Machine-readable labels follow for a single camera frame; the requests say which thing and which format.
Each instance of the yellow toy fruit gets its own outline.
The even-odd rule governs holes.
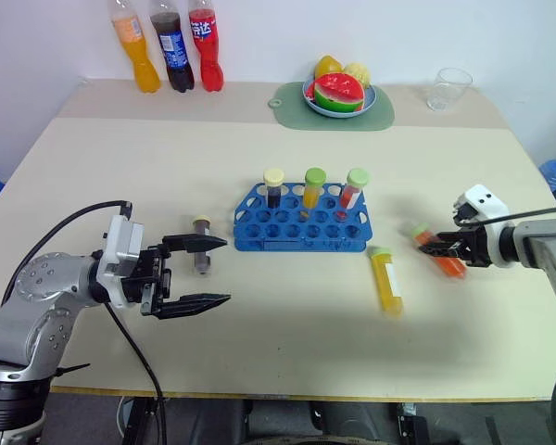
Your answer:
[[[344,72],[362,83],[362,86],[365,88],[371,84],[371,73],[369,69],[361,63],[348,63],[344,68]]]
[[[342,64],[331,56],[323,56],[315,66],[315,79],[330,72],[342,72]]]

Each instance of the orange soda bottle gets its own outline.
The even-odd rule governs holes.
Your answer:
[[[148,58],[146,39],[130,0],[108,0],[108,7],[121,46],[132,61],[133,75],[138,88],[143,93],[156,92],[160,88],[160,79]]]
[[[431,241],[438,241],[438,238],[430,230],[428,230],[428,224],[422,223],[414,226],[410,231],[410,236],[418,244],[422,246]],[[461,262],[458,258],[446,258],[446,257],[431,257],[436,265],[443,271],[447,276],[453,276],[455,278],[464,278],[466,267],[465,264]]]

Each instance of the bottle cap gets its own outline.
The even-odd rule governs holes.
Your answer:
[[[325,184],[325,172],[320,169],[319,167],[313,167],[312,169],[308,169],[307,173],[305,173],[305,183],[309,185],[317,185],[321,186]]]
[[[416,236],[418,236],[422,232],[426,232],[427,230],[428,230],[428,224],[426,222],[417,224],[413,229],[411,229],[410,236],[412,238],[415,238]]]
[[[369,183],[369,173],[364,169],[352,169],[348,172],[346,182],[353,187],[363,188]]]
[[[195,223],[197,223],[198,221],[206,221],[206,222],[208,222],[208,224],[211,224],[211,223],[212,223],[212,220],[211,220],[208,216],[206,216],[206,215],[198,215],[198,216],[196,216],[196,217],[194,218],[194,220],[192,221],[192,224],[195,224]]]
[[[390,248],[371,248],[371,257],[374,257],[375,255],[391,255],[391,249]]]
[[[268,187],[279,187],[284,182],[284,172],[280,169],[264,170],[263,182]]]

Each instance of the green placemat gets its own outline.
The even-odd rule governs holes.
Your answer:
[[[274,118],[284,127],[295,130],[376,132],[389,128],[395,119],[389,97],[377,86],[375,104],[365,113],[349,119],[328,118],[316,113],[305,102],[302,88],[303,82],[285,83],[271,99]]]

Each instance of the test tube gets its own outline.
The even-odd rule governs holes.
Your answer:
[[[193,222],[194,231],[199,235],[210,235],[210,218],[205,215],[197,216]],[[205,275],[210,269],[210,252],[194,253],[194,267]]]
[[[263,173],[263,182],[266,185],[268,208],[279,208],[281,188],[284,182],[284,172],[280,169],[265,170]]]
[[[305,209],[315,209],[319,202],[319,196],[325,184],[325,172],[313,167],[305,173],[305,193],[303,194],[303,207]]]
[[[400,316],[403,304],[398,280],[391,261],[391,250],[388,248],[373,248],[371,264],[379,290],[379,297],[385,313]]]
[[[440,241],[435,234],[428,230],[428,224],[422,223],[414,225],[410,231],[410,236],[419,246],[427,244],[431,241]],[[456,278],[464,278],[466,267],[458,258],[431,257],[438,267],[447,276]]]
[[[366,170],[352,169],[348,172],[346,186],[340,195],[340,206],[346,210],[352,209],[367,183],[369,183],[369,173]],[[339,210],[336,216],[341,221],[346,219],[346,213],[342,210]]]

